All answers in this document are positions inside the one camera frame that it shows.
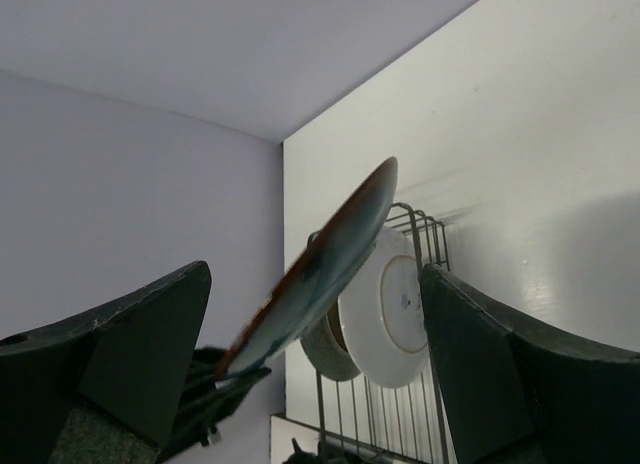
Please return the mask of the yellow patterned small plate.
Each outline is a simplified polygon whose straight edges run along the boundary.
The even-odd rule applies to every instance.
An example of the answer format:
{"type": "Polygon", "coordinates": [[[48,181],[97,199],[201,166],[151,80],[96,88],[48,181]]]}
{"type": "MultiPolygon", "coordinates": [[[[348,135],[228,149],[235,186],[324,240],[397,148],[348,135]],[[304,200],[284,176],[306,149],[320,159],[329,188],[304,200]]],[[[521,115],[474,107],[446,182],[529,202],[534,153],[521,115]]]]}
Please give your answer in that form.
{"type": "Polygon", "coordinates": [[[321,375],[334,382],[346,382],[361,374],[346,348],[338,301],[300,339],[303,351],[321,375]]]}

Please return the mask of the red and teal floral plate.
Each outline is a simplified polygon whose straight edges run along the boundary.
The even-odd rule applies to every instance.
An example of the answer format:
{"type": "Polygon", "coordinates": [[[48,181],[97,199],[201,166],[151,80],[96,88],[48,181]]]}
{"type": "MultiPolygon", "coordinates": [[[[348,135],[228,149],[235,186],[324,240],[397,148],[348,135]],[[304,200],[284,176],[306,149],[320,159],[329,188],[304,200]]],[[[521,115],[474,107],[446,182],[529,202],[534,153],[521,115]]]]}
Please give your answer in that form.
{"type": "Polygon", "coordinates": [[[375,248],[338,302],[346,348],[365,377],[401,388],[428,360],[418,263],[413,242],[384,227],[375,248]]]}

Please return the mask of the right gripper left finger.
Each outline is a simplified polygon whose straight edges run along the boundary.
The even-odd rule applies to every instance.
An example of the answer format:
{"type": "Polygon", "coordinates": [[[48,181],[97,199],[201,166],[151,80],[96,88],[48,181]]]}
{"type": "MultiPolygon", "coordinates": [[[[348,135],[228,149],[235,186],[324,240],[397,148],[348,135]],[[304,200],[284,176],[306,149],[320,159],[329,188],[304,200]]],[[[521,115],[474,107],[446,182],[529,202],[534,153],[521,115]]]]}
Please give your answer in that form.
{"type": "Polygon", "coordinates": [[[4,463],[153,463],[170,439],[211,288],[195,261],[1,341],[4,463]]]}

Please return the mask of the dark teal glazed plate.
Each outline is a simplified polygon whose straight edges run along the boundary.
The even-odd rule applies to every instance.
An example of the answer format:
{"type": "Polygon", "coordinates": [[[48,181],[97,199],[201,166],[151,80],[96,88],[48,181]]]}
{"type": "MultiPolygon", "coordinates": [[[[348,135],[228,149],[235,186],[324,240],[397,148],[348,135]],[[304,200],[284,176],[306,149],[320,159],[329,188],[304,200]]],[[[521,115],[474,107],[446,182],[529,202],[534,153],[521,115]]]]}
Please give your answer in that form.
{"type": "Polygon", "coordinates": [[[384,160],[314,234],[215,370],[231,379],[263,366],[308,332],[371,253],[393,204],[398,160],[384,160]]]}

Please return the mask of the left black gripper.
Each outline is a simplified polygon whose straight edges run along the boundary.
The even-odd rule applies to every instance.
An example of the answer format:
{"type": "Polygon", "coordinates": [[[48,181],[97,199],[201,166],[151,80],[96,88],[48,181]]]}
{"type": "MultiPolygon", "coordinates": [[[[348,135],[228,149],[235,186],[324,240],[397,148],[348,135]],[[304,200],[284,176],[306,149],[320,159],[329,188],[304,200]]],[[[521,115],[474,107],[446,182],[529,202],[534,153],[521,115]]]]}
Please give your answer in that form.
{"type": "Polygon", "coordinates": [[[232,416],[251,389],[271,373],[261,366],[224,384],[215,378],[214,371],[225,352],[216,347],[194,351],[171,435],[160,459],[172,459],[197,444],[211,445],[218,433],[217,424],[232,416]]]}

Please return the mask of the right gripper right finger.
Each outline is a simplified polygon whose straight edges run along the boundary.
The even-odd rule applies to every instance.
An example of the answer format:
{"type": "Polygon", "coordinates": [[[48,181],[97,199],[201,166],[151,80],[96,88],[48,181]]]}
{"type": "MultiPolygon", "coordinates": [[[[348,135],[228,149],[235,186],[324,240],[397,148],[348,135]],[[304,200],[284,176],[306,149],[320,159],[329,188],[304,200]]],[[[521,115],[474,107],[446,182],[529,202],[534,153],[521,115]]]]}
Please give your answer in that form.
{"type": "Polygon", "coordinates": [[[639,355],[420,273],[424,326],[460,463],[636,463],[639,355]]]}

